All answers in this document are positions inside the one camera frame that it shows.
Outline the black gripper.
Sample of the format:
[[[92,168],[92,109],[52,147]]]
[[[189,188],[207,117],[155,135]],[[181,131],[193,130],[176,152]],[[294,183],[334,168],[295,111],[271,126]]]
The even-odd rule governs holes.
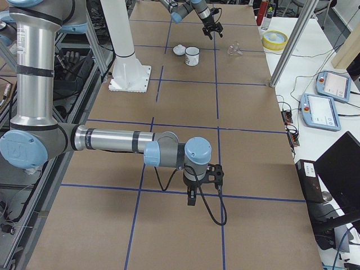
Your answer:
[[[184,183],[187,186],[187,205],[195,206],[196,205],[196,190],[199,186],[204,183],[204,180],[192,181],[184,177]]]
[[[205,18],[202,19],[202,23],[204,25],[202,30],[210,40],[213,39],[211,32],[217,32],[221,38],[223,37],[223,27],[220,22],[215,22],[213,18]]]

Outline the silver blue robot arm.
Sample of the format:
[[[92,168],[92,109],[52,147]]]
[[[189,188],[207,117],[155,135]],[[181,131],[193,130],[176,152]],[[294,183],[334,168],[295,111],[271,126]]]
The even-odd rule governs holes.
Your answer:
[[[221,38],[223,37],[223,26],[219,18],[217,21],[214,20],[214,15],[220,13],[221,8],[209,8],[203,0],[184,1],[182,4],[176,1],[160,0],[160,3],[168,10],[175,23],[180,23],[187,15],[195,11],[203,23],[202,31],[205,36],[212,40],[212,32],[216,32]]]
[[[100,150],[141,154],[145,165],[182,171],[187,203],[195,205],[202,184],[208,182],[212,147],[194,137],[179,141],[173,132],[104,129],[87,124],[61,123],[52,112],[55,75],[55,36],[59,31],[87,29],[85,1],[9,1],[17,26],[17,113],[1,137],[1,154],[11,165],[31,169],[70,151]],[[102,1],[110,34],[114,67],[107,100],[95,100],[89,120],[126,117],[125,102],[117,91],[147,91],[151,67],[136,56],[124,1]]]

